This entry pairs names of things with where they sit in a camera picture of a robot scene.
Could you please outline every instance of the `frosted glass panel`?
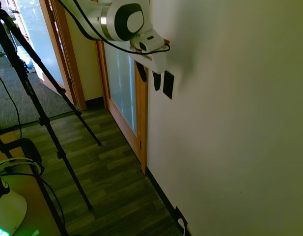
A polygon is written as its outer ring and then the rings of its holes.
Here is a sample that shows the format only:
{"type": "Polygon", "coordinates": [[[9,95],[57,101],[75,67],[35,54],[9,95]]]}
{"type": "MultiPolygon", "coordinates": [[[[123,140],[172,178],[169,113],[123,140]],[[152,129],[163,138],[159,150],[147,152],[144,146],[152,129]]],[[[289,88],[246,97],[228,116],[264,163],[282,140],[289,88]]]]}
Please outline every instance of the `frosted glass panel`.
{"type": "MultiPolygon", "coordinates": [[[[113,42],[126,47],[126,42],[113,42]]],[[[134,60],[125,52],[105,44],[106,60],[112,101],[137,135],[134,60]]]]}
{"type": "Polygon", "coordinates": [[[64,84],[39,0],[16,0],[24,27],[41,61],[56,81],[64,84]]]}

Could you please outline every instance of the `door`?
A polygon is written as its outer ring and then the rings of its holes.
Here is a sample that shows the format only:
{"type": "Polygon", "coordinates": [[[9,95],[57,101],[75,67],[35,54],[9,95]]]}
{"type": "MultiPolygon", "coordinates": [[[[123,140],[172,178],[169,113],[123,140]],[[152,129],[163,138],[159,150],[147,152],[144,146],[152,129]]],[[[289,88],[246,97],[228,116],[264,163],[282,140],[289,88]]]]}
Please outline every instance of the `door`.
{"type": "MultiPolygon", "coordinates": [[[[148,83],[140,78],[135,61],[110,45],[99,42],[106,106],[146,171],[148,83]]],[[[113,42],[126,47],[127,42],[113,42]]]]}
{"type": "MultiPolygon", "coordinates": [[[[59,37],[53,30],[55,28],[55,23],[53,19],[51,20],[52,12],[49,1],[11,0],[9,4],[10,7],[17,12],[15,14],[16,24],[20,28],[22,34],[39,55],[41,61],[50,71],[56,82],[62,88],[66,89],[67,97],[71,102],[74,102],[71,88],[68,85],[69,76],[66,64],[63,61],[59,37]]],[[[36,63],[34,63],[34,67],[40,82],[57,92],[36,63]]]]}

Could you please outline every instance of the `wooden door frame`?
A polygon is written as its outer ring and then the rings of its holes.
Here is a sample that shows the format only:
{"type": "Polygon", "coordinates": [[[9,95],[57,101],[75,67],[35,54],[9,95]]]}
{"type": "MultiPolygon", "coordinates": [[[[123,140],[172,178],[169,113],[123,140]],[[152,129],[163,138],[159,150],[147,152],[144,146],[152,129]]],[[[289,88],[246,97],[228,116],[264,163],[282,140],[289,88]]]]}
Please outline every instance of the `wooden door frame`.
{"type": "Polygon", "coordinates": [[[68,28],[65,9],[57,0],[50,0],[52,10],[50,8],[49,0],[39,1],[53,47],[56,51],[56,58],[60,61],[60,64],[62,64],[59,65],[62,70],[61,72],[65,74],[65,76],[63,76],[63,81],[66,88],[66,95],[71,98],[70,100],[74,104],[77,104],[81,110],[86,110],[87,106],[83,94],[73,43],[68,28]],[[58,35],[61,39],[63,50],[61,48],[59,37],[57,37],[55,24],[58,29],[58,35]]]}
{"type": "Polygon", "coordinates": [[[106,109],[114,117],[116,123],[141,162],[141,170],[146,174],[147,170],[147,127],[148,127],[148,76],[144,83],[135,65],[135,90],[136,90],[136,120],[137,137],[123,118],[115,103],[111,100],[108,81],[108,70],[103,41],[97,42],[98,61],[100,66],[103,99],[106,109]]]}

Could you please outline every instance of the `tripod leg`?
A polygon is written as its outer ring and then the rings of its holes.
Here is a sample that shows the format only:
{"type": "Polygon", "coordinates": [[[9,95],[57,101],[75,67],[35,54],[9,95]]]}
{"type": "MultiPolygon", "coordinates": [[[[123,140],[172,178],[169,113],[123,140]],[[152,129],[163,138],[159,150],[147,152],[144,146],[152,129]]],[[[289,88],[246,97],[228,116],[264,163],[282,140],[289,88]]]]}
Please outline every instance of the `tripod leg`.
{"type": "Polygon", "coordinates": [[[24,49],[27,51],[29,56],[38,64],[38,66],[41,68],[41,70],[45,73],[45,75],[48,77],[52,85],[56,88],[57,92],[63,97],[65,102],[70,106],[72,111],[75,113],[75,115],[79,118],[79,120],[83,123],[83,125],[86,127],[88,132],[91,134],[91,136],[94,138],[94,140],[97,142],[99,146],[101,146],[101,142],[98,140],[98,138],[95,136],[95,134],[92,132],[90,127],[87,125],[87,123],[82,118],[82,113],[78,111],[75,106],[71,103],[71,101],[67,98],[65,95],[66,90],[61,88],[53,76],[50,74],[50,72],[47,70],[45,65],[42,63],[41,59],[39,58],[38,54],[33,50],[33,48],[30,46],[30,44],[26,41],[26,39],[23,37],[19,29],[14,25],[12,21],[8,20],[8,15],[5,13],[2,18],[9,28],[9,30],[13,33],[13,35],[17,38],[17,40],[20,42],[20,44],[24,47],[24,49]]]}
{"type": "Polygon", "coordinates": [[[30,96],[34,106],[36,107],[36,110],[40,115],[40,124],[46,126],[46,128],[47,128],[47,130],[48,130],[48,132],[49,132],[49,134],[50,134],[50,136],[51,136],[51,138],[52,138],[52,140],[53,140],[53,142],[56,146],[57,156],[59,158],[63,158],[63,161],[66,164],[67,169],[70,172],[76,186],[78,187],[84,201],[86,202],[88,208],[91,209],[92,205],[90,204],[90,202],[89,202],[89,200],[88,200],[80,182],[78,181],[71,165],[69,164],[69,162],[66,158],[66,153],[64,152],[61,144],[59,143],[59,141],[56,137],[55,132],[52,129],[52,126],[50,124],[50,119],[45,114],[45,112],[44,112],[44,110],[43,110],[43,108],[42,108],[42,106],[39,102],[39,99],[36,96],[32,86],[31,86],[31,83],[28,79],[28,75],[27,75],[26,70],[24,68],[23,62],[17,56],[16,51],[14,50],[14,47],[13,47],[11,41],[9,40],[9,38],[8,38],[6,32],[5,32],[4,26],[1,22],[0,22],[0,44],[3,47],[11,65],[15,68],[16,73],[17,73],[21,83],[23,84],[23,87],[24,87],[26,93],[30,96]]]}

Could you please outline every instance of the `black wall plate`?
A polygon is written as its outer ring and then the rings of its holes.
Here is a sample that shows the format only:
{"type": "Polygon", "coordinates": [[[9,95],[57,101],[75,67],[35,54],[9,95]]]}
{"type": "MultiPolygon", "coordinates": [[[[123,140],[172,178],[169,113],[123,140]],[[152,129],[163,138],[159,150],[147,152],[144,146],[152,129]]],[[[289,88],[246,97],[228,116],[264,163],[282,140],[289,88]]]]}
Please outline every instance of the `black wall plate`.
{"type": "Polygon", "coordinates": [[[163,84],[163,93],[172,99],[173,94],[174,75],[167,70],[165,71],[165,79],[163,84]]]}
{"type": "Polygon", "coordinates": [[[152,72],[154,84],[155,84],[155,90],[158,91],[161,86],[161,74],[157,74],[156,72],[152,72]]]}

